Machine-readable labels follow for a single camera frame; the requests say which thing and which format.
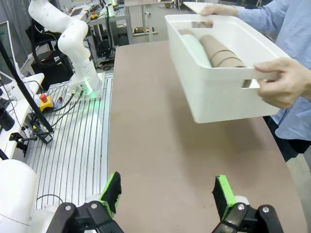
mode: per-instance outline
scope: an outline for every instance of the dark pants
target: dark pants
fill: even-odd
[[[299,153],[304,153],[311,145],[310,141],[299,140],[299,139],[282,139],[276,136],[275,131],[278,128],[278,125],[270,116],[264,116],[264,121],[267,123],[274,140],[276,141],[278,148],[280,149],[284,160],[287,162],[291,158],[297,157]]]

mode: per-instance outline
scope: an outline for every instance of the person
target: person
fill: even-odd
[[[311,1],[273,0],[252,10],[213,4],[200,14],[235,16],[258,31],[278,33],[276,45],[296,61],[283,58],[255,66],[262,72],[280,72],[279,81],[260,81],[259,95],[282,108],[264,119],[285,161],[304,153],[311,145],[311,102],[306,91],[309,84],[305,83],[311,68]]]

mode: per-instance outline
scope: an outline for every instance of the black cup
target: black cup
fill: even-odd
[[[0,125],[5,131],[9,131],[14,125],[14,119],[8,114],[5,108],[0,108]]]

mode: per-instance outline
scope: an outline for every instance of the gray curtain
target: gray curtain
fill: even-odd
[[[0,23],[9,21],[14,55],[21,68],[31,53],[31,43],[25,30],[31,25],[29,0],[0,0]]]

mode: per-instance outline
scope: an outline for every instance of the aluminum platform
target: aluminum platform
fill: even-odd
[[[52,142],[30,141],[25,156],[39,175],[38,194],[58,195],[64,202],[81,205],[100,194],[107,181],[108,130],[113,74],[106,74],[102,98],[81,100],[54,126]],[[65,96],[67,83],[52,85],[48,91],[54,102]],[[60,112],[46,115],[50,124],[75,102]],[[59,204],[57,197],[43,197],[36,208]]]

